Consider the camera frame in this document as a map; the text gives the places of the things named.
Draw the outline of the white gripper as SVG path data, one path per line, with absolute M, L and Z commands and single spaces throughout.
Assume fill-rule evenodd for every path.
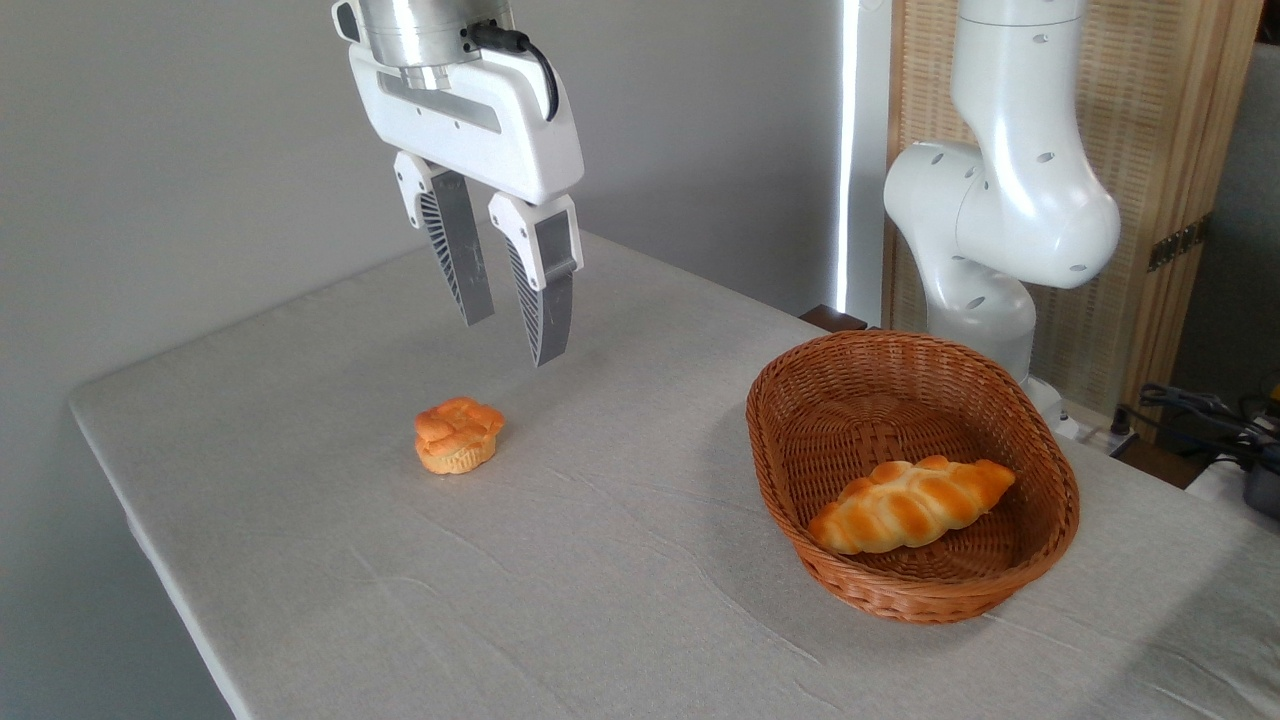
M 393 167 L 410 224 L 426 232 L 465 323 L 494 306 L 463 176 L 507 192 L 488 211 L 507 241 L 532 360 L 562 355 L 584 266 L 576 206 L 561 196 L 584 176 L 567 95 L 548 120 L 541 67 L 503 53 L 448 67 L 444 90 L 408 87 L 360 44 L 349 65 L 372 128 L 401 150 Z

